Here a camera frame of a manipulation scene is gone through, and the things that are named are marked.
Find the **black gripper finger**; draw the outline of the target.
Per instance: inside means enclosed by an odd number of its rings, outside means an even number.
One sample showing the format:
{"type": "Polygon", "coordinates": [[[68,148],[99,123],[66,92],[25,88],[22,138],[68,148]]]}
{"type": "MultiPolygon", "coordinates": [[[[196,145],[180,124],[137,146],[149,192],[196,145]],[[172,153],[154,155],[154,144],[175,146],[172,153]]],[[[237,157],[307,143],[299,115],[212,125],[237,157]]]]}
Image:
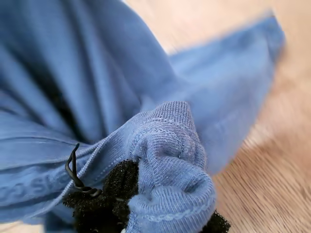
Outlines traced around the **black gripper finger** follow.
{"type": "Polygon", "coordinates": [[[230,227],[230,222],[215,210],[201,233],[228,233],[230,227]]]}
{"type": "Polygon", "coordinates": [[[76,171],[66,166],[77,191],[63,199],[73,209],[78,233],[120,233],[127,227],[129,200],[138,194],[138,165],[132,161],[118,163],[104,180],[103,188],[85,186],[76,171]]]}

